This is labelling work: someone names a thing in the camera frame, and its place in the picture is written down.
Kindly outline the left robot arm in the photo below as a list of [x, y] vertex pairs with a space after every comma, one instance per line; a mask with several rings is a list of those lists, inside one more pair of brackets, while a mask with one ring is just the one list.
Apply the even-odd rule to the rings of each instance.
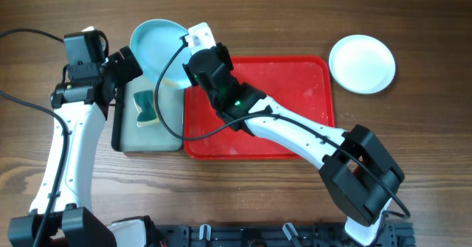
[[160, 234], [148, 216], [103, 224], [91, 210], [91, 180], [112, 102], [142, 75], [127, 46], [111, 54], [105, 34], [89, 27], [60, 39], [68, 63], [51, 94], [54, 134], [41, 186], [26, 216], [13, 218], [13, 246], [151, 246]]

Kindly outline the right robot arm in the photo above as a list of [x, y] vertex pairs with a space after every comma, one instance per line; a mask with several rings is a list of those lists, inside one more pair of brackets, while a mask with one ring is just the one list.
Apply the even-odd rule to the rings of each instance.
[[275, 142], [314, 165], [333, 202], [347, 216], [345, 233], [369, 246], [405, 176], [377, 136], [356, 125], [351, 131], [321, 125], [274, 98], [239, 83], [223, 44], [192, 44], [184, 70], [200, 86], [226, 127]]

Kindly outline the light blue plate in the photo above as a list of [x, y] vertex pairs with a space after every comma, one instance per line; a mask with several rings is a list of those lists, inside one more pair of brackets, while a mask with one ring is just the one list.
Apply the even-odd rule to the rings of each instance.
[[[156, 83], [171, 57], [183, 44], [181, 37], [187, 29], [174, 21], [152, 19], [140, 24], [133, 32], [130, 48], [137, 59], [144, 76]], [[171, 88], [184, 89], [191, 82], [184, 71], [184, 64], [190, 59], [190, 49], [184, 48], [171, 63], [161, 84]]]

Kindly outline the white plate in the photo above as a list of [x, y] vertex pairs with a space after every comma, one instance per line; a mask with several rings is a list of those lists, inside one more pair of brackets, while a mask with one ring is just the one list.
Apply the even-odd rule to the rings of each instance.
[[328, 66], [332, 78], [355, 94], [383, 91], [393, 82], [397, 68], [387, 45], [368, 35], [348, 35], [337, 41]]

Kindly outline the green and yellow sponge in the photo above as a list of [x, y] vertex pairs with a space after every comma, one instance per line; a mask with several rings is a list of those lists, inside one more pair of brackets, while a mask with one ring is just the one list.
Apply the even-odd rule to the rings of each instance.
[[134, 105], [138, 111], [137, 126], [143, 127], [160, 123], [156, 113], [154, 92], [151, 90], [139, 91], [133, 95]]

